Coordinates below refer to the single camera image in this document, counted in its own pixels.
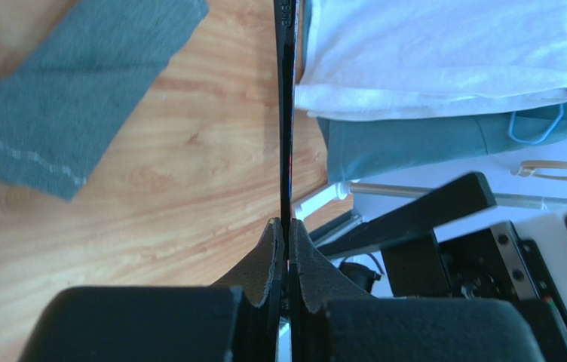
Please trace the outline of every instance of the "gray cloth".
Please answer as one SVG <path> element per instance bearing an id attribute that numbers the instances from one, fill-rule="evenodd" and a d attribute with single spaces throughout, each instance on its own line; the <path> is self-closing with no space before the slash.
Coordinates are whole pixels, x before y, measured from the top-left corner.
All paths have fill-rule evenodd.
<path id="1" fill-rule="evenodd" d="M 0 80 L 0 181 L 71 200 L 205 0 L 82 0 Z"/>
<path id="2" fill-rule="evenodd" d="M 558 115 L 558 106 L 517 113 L 515 136 L 535 139 Z M 380 173 L 530 147 L 508 133 L 510 114 L 350 122 L 319 120 L 328 147 L 331 183 Z M 565 116 L 546 141 L 567 139 Z"/>

